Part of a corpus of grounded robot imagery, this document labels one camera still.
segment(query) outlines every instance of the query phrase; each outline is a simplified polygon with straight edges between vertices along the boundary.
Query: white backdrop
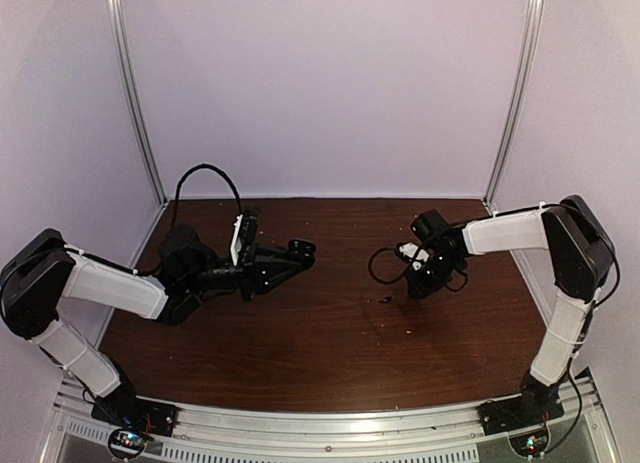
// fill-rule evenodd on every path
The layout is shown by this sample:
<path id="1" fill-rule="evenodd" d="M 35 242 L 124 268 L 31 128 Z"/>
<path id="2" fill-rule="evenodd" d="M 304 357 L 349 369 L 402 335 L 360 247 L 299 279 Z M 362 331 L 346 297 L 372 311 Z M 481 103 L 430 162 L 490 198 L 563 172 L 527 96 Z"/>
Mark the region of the white backdrop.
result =
<path id="1" fill-rule="evenodd" d="M 44 228 L 129 264 L 157 208 L 105 0 L 0 0 L 0 266 Z M 107 309 L 65 302 L 90 340 Z M 62 373 L 0 323 L 0 461 L 35 462 Z"/>
<path id="2" fill-rule="evenodd" d="M 483 195 L 527 0 L 122 2 L 168 194 Z"/>
<path id="3" fill-rule="evenodd" d="M 625 462 L 638 461 L 640 404 L 640 0 L 545 0 L 522 121 L 500 209 L 585 197 L 616 245 L 619 293 L 596 314 L 591 366 Z M 549 307 L 546 254 L 528 262 Z"/>

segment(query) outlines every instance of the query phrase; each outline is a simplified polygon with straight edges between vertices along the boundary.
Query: wooden tabletop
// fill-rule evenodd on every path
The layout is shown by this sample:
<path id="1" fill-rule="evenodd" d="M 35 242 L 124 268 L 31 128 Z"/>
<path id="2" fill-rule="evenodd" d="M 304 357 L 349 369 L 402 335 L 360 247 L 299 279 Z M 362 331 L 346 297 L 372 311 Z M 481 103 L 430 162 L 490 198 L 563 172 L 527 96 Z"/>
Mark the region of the wooden tabletop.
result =
<path id="1" fill-rule="evenodd" d="M 422 301 L 406 284 L 375 283 L 367 260 L 381 246 L 415 241 L 414 215 L 437 208 L 448 221 L 484 216 L 476 200 L 246 201 L 260 208 L 258 241 L 318 245 L 315 266 L 273 292 L 204 304 L 180 326 L 116 311 L 101 350 L 139 394 L 250 410 L 360 411 L 415 408 L 518 391 L 544 334 L 538 310 L 508 253 L 469 259 L 469 284 Z M 139 267 L 157 262 L 163 216 Z M 178 221 L 226 254 L 235 206 L 187 201 Z M 393 256 L 381 275 L 402 269 Z"/>

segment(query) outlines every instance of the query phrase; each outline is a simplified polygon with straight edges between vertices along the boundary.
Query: black bracket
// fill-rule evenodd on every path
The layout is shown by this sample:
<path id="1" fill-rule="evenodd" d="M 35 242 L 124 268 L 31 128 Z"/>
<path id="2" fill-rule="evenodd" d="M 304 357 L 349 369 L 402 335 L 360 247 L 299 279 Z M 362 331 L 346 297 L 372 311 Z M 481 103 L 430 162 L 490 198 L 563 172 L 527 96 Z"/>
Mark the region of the black bracket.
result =
<path id="1" fill-rule="evenodd" d="M 547 421 L 564 416 L 564 408 L 559 400 L 546 407 Z M 522 397 L 516 396 L 500 401 L 487 401 L 478 407 L 478 415 L 486 436 L 519 430 L 527 426 L 544 423 L 542 414 L 535 419 L 522 412 Z"/>
<path id="2" fill-rule="evenodd" d="M 152 435 L 173 436 L 173 427 L 178 412 L 175 406 L 157 401 L 141 400 L 140 398 L 136 398 L 134 406 L 136 414 L 141 415 L 141 419 L 131 422 L 132 429 L 145 433 L 148 423 L 146 417 L 148 416 Z M 93 405 L 91 417 L 106 423 L 114 423 L 98 404 Z"/>

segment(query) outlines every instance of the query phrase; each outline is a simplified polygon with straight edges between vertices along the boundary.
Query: black cable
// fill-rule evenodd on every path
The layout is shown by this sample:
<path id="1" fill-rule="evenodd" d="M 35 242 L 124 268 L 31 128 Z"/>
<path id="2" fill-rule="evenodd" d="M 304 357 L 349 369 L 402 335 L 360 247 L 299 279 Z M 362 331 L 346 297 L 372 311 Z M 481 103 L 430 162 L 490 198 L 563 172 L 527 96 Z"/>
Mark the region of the black cable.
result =
<path id="1" fill-rule="evenodd" d="M 209 163 L 201 163 L 199 165 L 194 166 L 190 170 L 188 170 L 184 175 L 182 175 L 182 178 L 180 178 L 180 181 L 178 181 L 178 186 L 176 187 L 176 197 L 173 201 L 173 216 L 171 217 L 170 228 L 173 228 L 174 226 L 176 226 L 176 219 L 178 218 L 178 205 L 180 203 L 180 191 L 182 190 L 182 185 L 184 184 L 185 181 L 187 181 L 187 178 L 189 178 L 193 173 L 199 170 L 211 170 L 217 173 L 224 181 L 227 182 L 227 185 L 229 185 L 229 188 L 231 188 L 231 191 L 233 192 L 233 196 L 236 199 L 236 204 L 238 205 L 238 214 L 239 215 L 242 214 L 242 200 L 240 199 L 240 194 L 238 193 L 238 189 L 236 188 L 236 185 L 233 183 L 233 180 L 229 178 L 229 175 L 227 175 L 223 170 L 221 170 L 217 166 L 211 165 Z"/>
<path id="2" fill-rule="evenodd" d="M 404 278 L 404 275 L 407 274 L 407 271 L 409 271 L 409 268 L 411 268 L 411 263 L 413 263 L 413 262 L 409 263 L 407 267 L 404 270 L 402 270 L 402 273 L 400 273 L 398 276 L 390 280 L 383 280 L 378 275 L 376 275 L 375 272 L 373 271 L 373 262 L 378 256 L 380 256 L 382 253 L 386 253 L 387 251 L 395 252 L 395 249 L 389 248 L 388 246 L 377 249 L 376 251 L 373 252 L 373 254 L 371 255 L 371 258 L 369 258 L 369 263 L 367 264 L 367 269 L 369 270 L 369 276 L 371 276 L 371 278 L 373 278 L 376 282 L 380 283 L 381 285 L 393 285 L 394 283 L 397 283 L 398 281 L 400 281 L 402 278 Z"/>
<path id="3" fill-rule="evenodd" d="M 89 403 L 89 404 L 93 404 L 95 406 L 98 407 L 98 409 L 100 409 L 100 411 L 102 411 L 102 413 L 109 419 L 111 420 L 111 423 L 114 424 L 115 426 L 117 426 L 117 428 L 115 430 L 113 430 L 110 434 L 109 437 L 107 438 L 107 449 L 109 450 L 109 453 L 111 453 L 111 456 L 119 459 L 119 460 L 133 460 L 135 458 L 137 458 L 138 456 L 140 456 L 144 450 L 146 449 L 146 444 L 142 447 L 140 447 L 140 449 L 138 449 L 135 453 L 125 453 L 125 452 L 118 452 L 117 450 L 114 450 L 114 448 L 112 448 L 112 444 L 116 442 L 116 436 L 118 434 L 120 434 L 123 431 L 129 432 L 134 436 L 137 436 L 138 438 L 142 438 L 143 440 L 146 441 L 150 441 L 152 440 L 152 438 L 149 436 L 148 433 L 142 433 L 141 431 L 138 431 L 137 429 L 135 429 L 133 427 L 132 424 L 127 424 L 124 420 L 121 420 L 120 418 L 118 418 L 116 415 L 113 414 L 113 412 L 111 411 L 110 408 L 107 408 L 106 406 L 104 406 L 102 404 L 102 402 L 100 401 L 100 399 L 93 393 L 93 391 L 91 391 L 91 389 L 89 388 L 89 386 L 82 381 L 80 378 L 78 378 L 77 376 L 75 376 L 75 379 L 82 385 L 82 387 L 84 388 L 82 390 L 82 399 Z M 86 398 L 86 395 L 89 395 L 91 397 L 92 401 L 89 401 Z"/>
<path id="4" fill-rule="evenodd" d="M 566 441 L 566 439 L 569 437 L 571 432 L 578 425 L 578 421 L 580 421 L 580 417 L 582 416 L 582 395 L 580 394 L 580 390 L 578 389 L 578 385 L 576 384 L 575 380 L 573 379 L 573 376 L 571 376 L 571 372 L 568 372 L 568 375 L 569 375 L 569 382 L 571 383 L 571 386 L 573 387 L 574 391 L 576 392 L 576 396 L 578 397 L 578 413 L 576 414 L 576 417 L 573 420 L 573 423 L 571 423 L 571 426 L 569 427 L 567 432 L 564 435 L 562 435 L 562 438 L 560 438 L 556 442 L 556 444 L 553 445 L 551 448 L 549 448 L 548 450 L 545 450 L 544 452 L 542 452 L 544 454 L 544 456 L 547 456 L 551 452 L 555 451 L 560 445 L 562 445 L 562 443 L 564 443 Z"/>
<path id="5" fill-rule="evenodd" d="M 620 286 L 620 263 L 618 263 L 618 259 L 615 257 L 615 255 L 613 256 L 613 266 L 616 269 L 616 282 L 611 287 L 611 290 L 609 290 L 609 293 L 607 293 L 605 297 L 603 297 L 593 305 L 594 308 L 602 306 L 609 298 L 613 296 L 613 294 L 618 290 L 618 287 Z"/>
<path id="6" fill-rule="evenodd" d="M 451 286 L 449 286 L 449 284 L 447 283 L 446 285 L 444 285 L 444 287 L 449 290 L 452 293 L 457 293 L 459 291 L 464 290 L 464 287 L 467 286 L 467 283 L 469 283 L 469 275 L 467 273 L 465 273 L 464 271 L 460 271 L 460 270 L 456 270 L 456 272 L 460 275 L 462 275 L 462 277 L 464 278 L 464 281 L 462 282 L 462 285 L 460 285 L 458 288 L 453 288 Z"/>

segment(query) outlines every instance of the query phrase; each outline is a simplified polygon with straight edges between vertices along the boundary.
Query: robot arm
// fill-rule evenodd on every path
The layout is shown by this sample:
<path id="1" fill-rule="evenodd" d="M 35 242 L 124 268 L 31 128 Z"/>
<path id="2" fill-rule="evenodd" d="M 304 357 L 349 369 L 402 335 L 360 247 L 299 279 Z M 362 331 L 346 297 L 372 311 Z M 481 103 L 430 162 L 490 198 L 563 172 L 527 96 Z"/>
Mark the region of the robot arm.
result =
<path id="1" fill-rule="evenodd" d="M 314 263 L 315 246 L 291 240 L 288 248 L 254 242 L 256 216 L 240 215 L 229 257 L 220 258 L 190 226 L 172 229 L 160 244 L 154 276 L 130 270 L 67 245 L 44 230 L 0 275 L 2 316 L 16 335 L 37 344 L 76 376 L 96 399 L 92 415 L 136 429 L 151 420 L 154 433 L 170 436 L 175 408 L 136 397 L 124 371 L 59 317 L 60 298 L 79 298 L 160 323 L 184 321 L 211 290 L 240 289 L 243 299 L 267 293 Z"/>
<path id="2" fill-rule="evenodd" d="M 554 406 L 558 388 L 576 347 L 586 337 L 592 309 L 614 258 L 611 241 L 584 200 L 572 196 L 559 205 L 454 225 L 431 210 L 420 215 L 411 229 L 421 245 L 401 244 L 396 253 L 409 265 L 405 278 L 409 295 L 416 299 L 447 286 L 454 272 L 466 276 L 470 256 L 528 248 L 549 251 L 556 304 L 540 350 L 523 379 L 522 396 L 507 410 L 490 403 L 480 413 L 488 434 L 540 423 L 547 413 L 558 416 L 562 411 Z M 512 416 L 511 421 L 505 422 L 501 417 L 505 414 Z"/>

